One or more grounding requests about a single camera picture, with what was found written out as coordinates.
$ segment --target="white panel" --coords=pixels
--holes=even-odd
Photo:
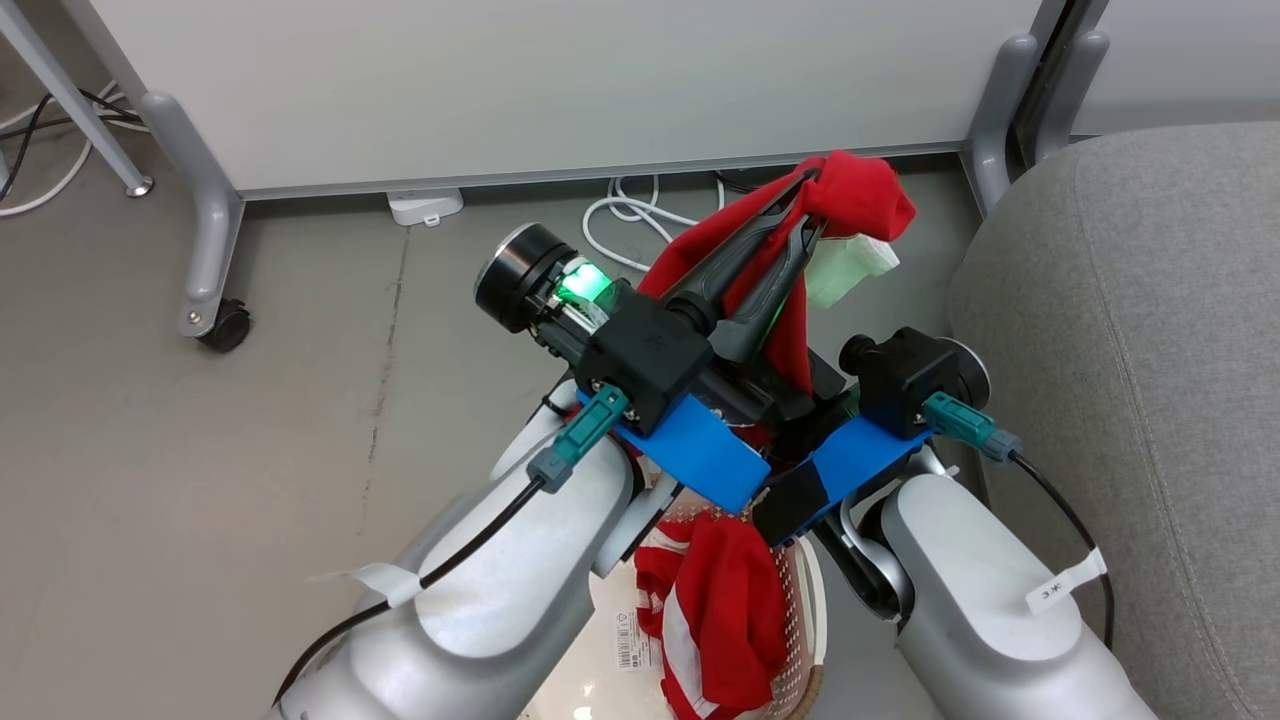
[[[960,141],[1038,0],[92,0],[236,187]]]
[[[1074,135],[1280,119],[1280,1],[1111,0]]]

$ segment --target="green led indicator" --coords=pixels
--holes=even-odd
[[[594,301],[604,288],[613,284],[608,275],[590,263],[582,263],[572,273],[564,275],[559,283],[557,295],[576,295],[584,300]]]

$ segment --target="metal pole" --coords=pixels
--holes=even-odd
[[[124,181],[124,193],[129,197],[142,197],[151,190],[151,178],[138,172],[138,168],[124,154],[120,143],[111,137],[106,126],[81,96],[72,78],[67,76],[49,47],[40,41],[35,28],[22,17],[13,0],[0,0],[0,35],[9,40],[18,55],[31,67],[40,82],[63,105],[63,109],[88,137],[93,147],[102,154],[115,174]]]

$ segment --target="teal connector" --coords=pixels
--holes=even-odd
[[[924,421],[940,436],[974,447],[983,457],[1001,465],[1007,465],[1009,456],[1023,448],[1018,436],[1000,429],[988,415],[945,392],[936,392],[924,401]]]
[[[540,480],[547,492],[558,491],[573,474],[577,461],[608,434],[630,406],[631,401],[621,389],[611,384],[603,386],[586,407],[556,436],[552,445],[538,451],[529,461],[529,479]]]

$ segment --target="gray ottoman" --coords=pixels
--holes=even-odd
[[[1280,719],[1280,124],[1051,158],[983,224],[950,309],[989,413],[1097,537],[1152,710]],[[987,486],[1051,568],[1083,559],[1030,480]],[[1076,596],[1101,637],[1097,584]]]

